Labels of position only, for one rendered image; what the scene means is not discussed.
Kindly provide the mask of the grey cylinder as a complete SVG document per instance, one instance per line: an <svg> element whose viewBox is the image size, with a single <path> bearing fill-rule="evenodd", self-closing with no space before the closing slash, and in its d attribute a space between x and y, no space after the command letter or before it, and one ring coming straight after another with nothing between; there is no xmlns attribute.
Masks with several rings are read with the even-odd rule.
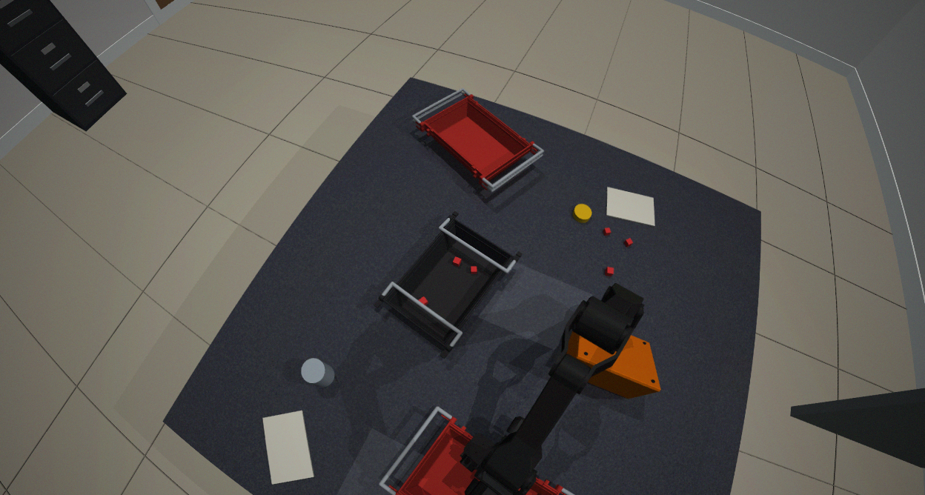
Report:
<svg viewBox="0 0 925 495"><path fill-rule="evenodd" d="M302 365L301 369L303 379L316 386L331 386L331 383L334 381L335 375L333 368L319 359L308 359L305 361L305 364Z"/></svg>

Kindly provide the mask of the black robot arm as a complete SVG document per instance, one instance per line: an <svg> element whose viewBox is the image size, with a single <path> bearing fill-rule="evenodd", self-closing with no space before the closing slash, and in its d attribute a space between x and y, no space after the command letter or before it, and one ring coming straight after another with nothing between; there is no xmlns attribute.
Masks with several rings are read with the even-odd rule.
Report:
<svg viewBox="0 0 925 495"><path fill-rule="evenodd" d="M618 359L631 332L644 316L643 301L641 296L614 283L602 299L591 296L587 302L584 299L580 303L564 329L562 354L548 373L551 378L518 431L509 434L500 444L475 434L464 447L460 462L470 472L477 470L475 479L480 480L468 495L527 494L537 481L534 468L543 457L541 445L591 376L611 368ZM617 351L616 354L593 368L583 364L567 354L572 328L590 343L610 354Z"/></svg>

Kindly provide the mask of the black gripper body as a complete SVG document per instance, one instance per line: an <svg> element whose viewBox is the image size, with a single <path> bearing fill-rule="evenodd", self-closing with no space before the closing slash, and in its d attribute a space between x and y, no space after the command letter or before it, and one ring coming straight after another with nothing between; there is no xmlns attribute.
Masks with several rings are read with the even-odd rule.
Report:
<svg viewBox="0 0 925 495"><path fill-rule="evenodd" d="M516 416L516 417L514 418L514 420L512 420L512 423L510 424L510 427L508 427L508 429L507 429L506 432L509 432L509 433L511 434L511 433L513 433L513 432L518 431L518 429L519 429L520 425L523 423L523 421L525 421L525 418L522 418L521 416ZM473 479L473 480L471 481L470 485L469 485L469 486L466 488L466 490L464 491L464 495L470 494L470 493L471 493L471 490L474 490L475 485L477 485L478 482L479 482L479 481L478 481L477 479Z"/></svg>

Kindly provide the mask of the yellow flat cylinder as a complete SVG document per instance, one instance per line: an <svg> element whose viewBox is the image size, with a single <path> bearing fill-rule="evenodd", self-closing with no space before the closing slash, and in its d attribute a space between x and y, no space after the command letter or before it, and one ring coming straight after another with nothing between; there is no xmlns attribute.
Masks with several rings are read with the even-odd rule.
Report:
<svg viewBox="0 0 925 495"><path fill-rule="evenodd" d="M579 223L589 222L591 217L591 208L587 207L587 205L578 204L577 207L574 208L573 216L574 219Z"/></svg>

